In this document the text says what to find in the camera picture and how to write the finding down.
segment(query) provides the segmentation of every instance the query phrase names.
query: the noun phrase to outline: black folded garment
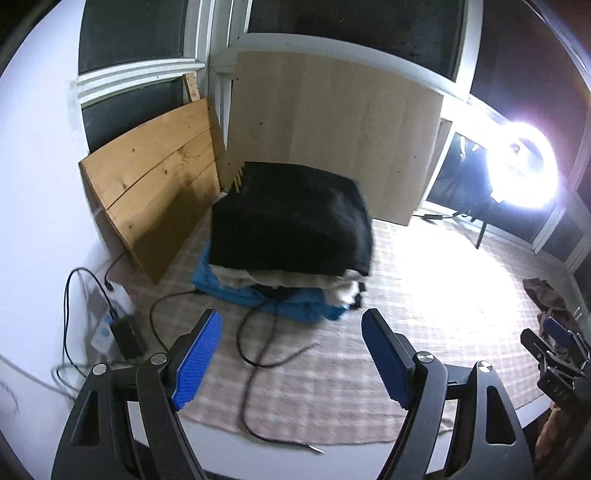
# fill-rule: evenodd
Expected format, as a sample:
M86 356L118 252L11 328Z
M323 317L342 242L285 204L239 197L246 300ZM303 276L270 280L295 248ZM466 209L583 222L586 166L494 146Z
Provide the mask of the black folded garment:
M371 219L353 180L301 165L248 162L241 182L212 207L210 264L369 274Z

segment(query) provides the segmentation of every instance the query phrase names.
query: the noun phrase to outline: blue folded garment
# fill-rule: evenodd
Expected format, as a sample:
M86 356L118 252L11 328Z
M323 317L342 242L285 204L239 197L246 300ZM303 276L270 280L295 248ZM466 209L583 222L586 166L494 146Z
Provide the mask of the blue folded garment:
M203 250L195 272L191 277L191 282L195 285L195 288L212 297L246 307L259 306L266 300L266 297L252 287L232 288L221 284L211 268L209 268L208 259L209 244ZM269 301L267 304L262 305L260 310L275 313L275 304ZM307 323L318 322L323 318L337 320L345 311L346 308L344 307L327 305L324 300L324 292L320 288L300 288L295 295L277 304L278 315Z

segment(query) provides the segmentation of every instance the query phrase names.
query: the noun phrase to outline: folded clothing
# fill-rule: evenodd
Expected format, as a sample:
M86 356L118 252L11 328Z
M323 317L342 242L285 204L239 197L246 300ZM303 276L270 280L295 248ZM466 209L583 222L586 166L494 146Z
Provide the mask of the folded clothing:
M212 207L212 265L367 276L372 248L355 182L316 168L248 162L241 185Z
M264 285L272 288L321 288L325 302L335 306L355 304L355 297L359 293L357 280L364 280L364 277L354 270L347 270L343 277L329 277L281 270L256 270L250 273L247 270L235 270L219 265L209 265L209 267L219 282L228 287Z
M327 305L320 288L299 288L285 300L265 303L268 297L256 287L232 288L220 283L209 267L209 253L210 244L205 247L199 258L191 282L195 288L212 297L246 307L257 307L268 313L275 313L275 305L277 305L278 315L307 323L318 322L324 318L337 320L346 311L344 307Z

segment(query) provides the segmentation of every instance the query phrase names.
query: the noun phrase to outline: metal screw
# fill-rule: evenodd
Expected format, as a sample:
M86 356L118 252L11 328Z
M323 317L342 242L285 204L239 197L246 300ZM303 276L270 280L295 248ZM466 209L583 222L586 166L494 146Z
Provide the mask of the metal screw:
M432 353L429 353L429 352L419 352L419 353L417 353L417 358L418 358L418 361L420 361L421 363L430 364L431 362L433 362L433 359L435 357L433 356Z
M150 361L153 365L162 365L166 361L166 355L164 355L163 353L157 353L152 356Z
M486 360L480 360L477 363L477 366L478 370L480 370L481 372L484 372L486 374L492 372L492 363L487 362Z
M103 373L105 373L107 371L107 366L105 364L96 364L94 366L94 368L92 369L92 372L95 375L102 375Z

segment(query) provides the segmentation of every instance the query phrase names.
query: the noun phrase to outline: plaid tablecloth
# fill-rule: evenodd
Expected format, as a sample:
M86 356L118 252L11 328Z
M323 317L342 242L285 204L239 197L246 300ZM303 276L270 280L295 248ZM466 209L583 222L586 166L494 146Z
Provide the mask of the plaid tablecloth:
M147 313L157 298L189 290L189 278L209 238L210 216L197 225L158 286L137 273L130 293L136 300L153 351L158 345ZM487 359L499 372L517 408L538 397L535 360L519 343L523 328L537 330L534 303L521 280L550 279L552 269L531 251L461 225L413 219L410 226L374 220L375 250L364 309L376 307L392 329L416 350L428 350L448 364L471 367ZM162 302L154 315L163 341L187 333L204 309L223 317L219 344L197 398L182 415L229 432L241 431L238 410L252 367L240 359L235 342L247 309L209 296ZM252 387L247 418L259 434L312 444L392 441L405 411L388 398L361 335L361 315L306 325L280 319L277 340L265 357L280 359L310 343L319 345L287 365L262 371ZM272 316L257 313L243 333L246 353L262 348ZM447 402L441 431L453 425L455 405Z

